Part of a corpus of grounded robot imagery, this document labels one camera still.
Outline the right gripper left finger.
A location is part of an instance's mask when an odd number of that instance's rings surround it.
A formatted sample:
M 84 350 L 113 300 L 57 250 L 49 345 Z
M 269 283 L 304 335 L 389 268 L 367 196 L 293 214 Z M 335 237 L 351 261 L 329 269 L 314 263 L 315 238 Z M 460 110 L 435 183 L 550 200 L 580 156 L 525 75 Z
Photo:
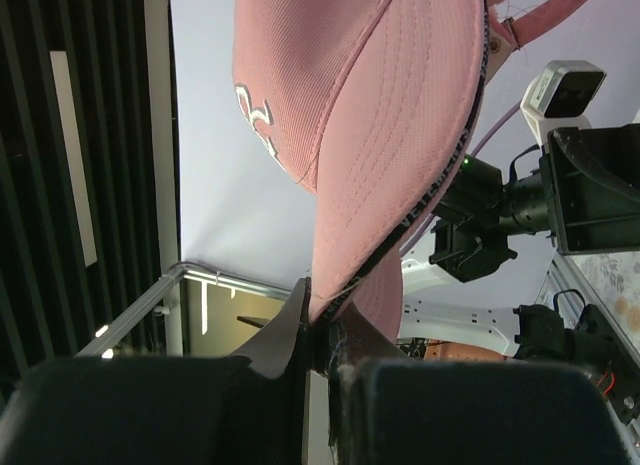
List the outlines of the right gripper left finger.
M 310 282 L 222 358 L 57 359 L 1 417 L 5 464 L 299 464 Z

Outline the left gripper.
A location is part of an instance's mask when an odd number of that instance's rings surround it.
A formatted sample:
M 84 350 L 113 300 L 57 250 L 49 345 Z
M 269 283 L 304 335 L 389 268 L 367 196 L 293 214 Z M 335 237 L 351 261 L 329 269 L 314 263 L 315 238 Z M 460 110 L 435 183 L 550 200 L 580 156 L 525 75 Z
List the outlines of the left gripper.
M 512 174 L 499 203 L 506 235 L 554 235 L 562 255 L 639 249 L 639 126 L 561 127 L 539 169 Z

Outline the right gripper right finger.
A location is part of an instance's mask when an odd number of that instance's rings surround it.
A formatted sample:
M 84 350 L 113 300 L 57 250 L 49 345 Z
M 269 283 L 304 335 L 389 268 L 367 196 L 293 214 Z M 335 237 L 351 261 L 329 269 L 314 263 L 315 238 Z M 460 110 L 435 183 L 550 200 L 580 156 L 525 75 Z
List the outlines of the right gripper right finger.
M 327 326 L 330 443 L 340 464 L 621 464 L 605 398 L 556 361 L 427 361 L 354 307 Z

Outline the pink baseball cap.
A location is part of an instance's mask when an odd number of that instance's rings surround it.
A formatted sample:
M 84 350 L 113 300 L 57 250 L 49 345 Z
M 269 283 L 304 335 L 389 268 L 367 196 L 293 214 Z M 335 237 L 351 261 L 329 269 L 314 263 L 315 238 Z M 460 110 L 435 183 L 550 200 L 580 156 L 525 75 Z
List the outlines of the pink baseball cap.
M 317 200 L 312 321 L 354 305 L 397 338 L 401 245 L 458 171 L 486 83 L 587 0 L 502 21 L 504 1 L 235 0 L 239 106 Z

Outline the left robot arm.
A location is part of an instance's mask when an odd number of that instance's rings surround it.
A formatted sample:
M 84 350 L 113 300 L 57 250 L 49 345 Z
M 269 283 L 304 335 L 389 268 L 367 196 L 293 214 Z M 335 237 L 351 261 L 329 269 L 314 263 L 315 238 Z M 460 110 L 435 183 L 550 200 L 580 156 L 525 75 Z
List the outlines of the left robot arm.
M 436 207 L 429 262 L 467 283 L 515 258 L 512 236 L 546 232 L 564 256 L 639 247 L 639 128 L 559 128 L 540 148 L 527 177 L 502 174 L 467 158 Z M 521 360 L 550 359 L 604 367 L 621 350 L 594 306 L 567 328 L 556 307 L 445 307 L 407 299 L 399 332 L 482 347 Z

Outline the floral table mat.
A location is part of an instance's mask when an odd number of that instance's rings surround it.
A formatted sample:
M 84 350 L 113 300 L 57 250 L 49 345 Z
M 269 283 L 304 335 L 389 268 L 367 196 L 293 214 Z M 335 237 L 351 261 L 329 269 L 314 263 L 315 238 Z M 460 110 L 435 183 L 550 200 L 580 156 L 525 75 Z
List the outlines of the floral table mat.
M 572 260 L 629 339 L 639 346 L 639 252 L 573 256 Z

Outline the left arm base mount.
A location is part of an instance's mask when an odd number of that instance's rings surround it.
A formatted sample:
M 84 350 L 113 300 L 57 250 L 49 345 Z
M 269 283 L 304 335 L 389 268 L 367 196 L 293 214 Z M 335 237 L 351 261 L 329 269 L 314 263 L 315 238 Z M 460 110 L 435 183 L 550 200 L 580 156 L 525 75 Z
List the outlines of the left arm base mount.
M 584 301 L 577 325 L 565 327 L 558 301 L 567 294 L 584 298 L 578 290 L 568 289 L 553 295 L 551 307 L 521 305 L 514 310 L 519 319 L 515 357 L 582 368 L 591 374 L 619 421 L 628 426 L 639 418 L 639 362 L 594 304 Z

